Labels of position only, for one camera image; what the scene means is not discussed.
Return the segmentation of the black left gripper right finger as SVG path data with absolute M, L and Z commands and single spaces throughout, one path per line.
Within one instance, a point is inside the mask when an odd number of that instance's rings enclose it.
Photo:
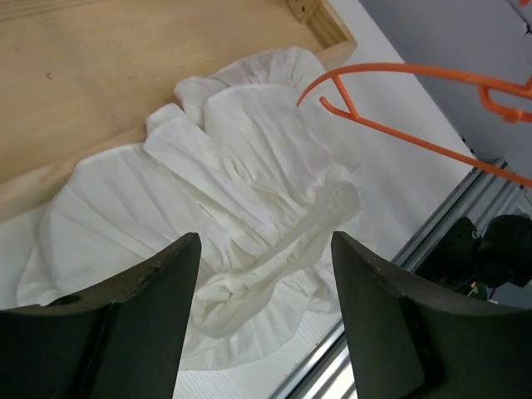
M 530 397 L 530 310 L 428 282 L 344 232 L 331 249 L 359 397 Z

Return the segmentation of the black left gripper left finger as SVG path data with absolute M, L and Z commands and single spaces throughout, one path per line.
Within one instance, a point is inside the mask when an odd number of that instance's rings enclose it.
M 2 397 L 172 397 L 200 255 L 188 233 L 47 306 L 2 311 Z

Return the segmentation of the white ruffled skirt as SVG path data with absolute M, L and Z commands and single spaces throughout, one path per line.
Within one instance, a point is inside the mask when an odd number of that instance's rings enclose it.
M 310 51 L 290 47 L 179 82 L 143 143 L 76 166 L 47 207 L 17 304 L 49 304 L 193 232 L 202 251 L 185 370 L 257 361 L 306 312 L 337 313 L 332 234 L 375 237 L 342 129 L 298 103 L 322 74 Z

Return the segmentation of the orange plastic hanger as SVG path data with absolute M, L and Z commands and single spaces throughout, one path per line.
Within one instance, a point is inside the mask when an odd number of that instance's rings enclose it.
M 392 136 L 399 140 L 405 141 L 409 144 L 417 147 L 429 150 L 433 153 L 443 155 L 449 159 L 457 160 L 463 164 L 475 167 L 484 172 L 506 179 L 510 182 L 525 187 L 531 186 L 531 179 L 522 175 L 518 175 L 508 170 L 503 170 L 494 165 L 488 164 L 484 161 L 477 160 L 471 156 L 460 154 L 456 151 L 447 149 L 440 145 L 431 143 L 427 140 L 409 135 L 402 131 L 393 129 L 389 126 L 371 121 L 362 117 L 357 108 L 354 105 L 353 99 L 350 97 L 347 88 L 343 84 L 342 76 L 350 73 L 362 73 L 362 72 L 398 72 L 407 73 L 413 75 L 423 75 L 429 77 L 435 77 L 439 79 L 446 79 L 449 81 L 457 81 L 465 84 L 475 86 L 477 89 L 478 97 L 481 105 L 489 112 L 496 114 L 507 123 L 530 123 L 531 114 L 527 111 L 523 111 L 519 108 L 504 106 L 494 102 L 490 93 L 492 91 L 498 91 L 508 95 L 524 98 L 529 100 L 531 98 L 531 81 L 527 81 L 524 84 L 518 84 L 511 81 L 505 81 L 494 77 L 472 73 L 468 71 L 458 71 L 449 68 L 443 68 L 438 66 L 425 66 L 420 64 L 411 63 L 395 63 L 395 62 L 373 62 L 373 63 L 361 63 L 354 65 L 341 66 L 339 68 L 332 69 L 314 80 L 298 98 L 297 104 L 300 105 L 305 97 L 314 90 L 317 86 L 325 81 L 332 81 L 337 88 L 340 97 L 347 109 L 341 110 L 330 103 L 325 97 L 320 97 L 319 102 L 322 106 L 334 114 L 340 116 L 345 120 L 356 122 L 365 127 L 372 128 L 376 131 L 380 131 L 386 135 Z

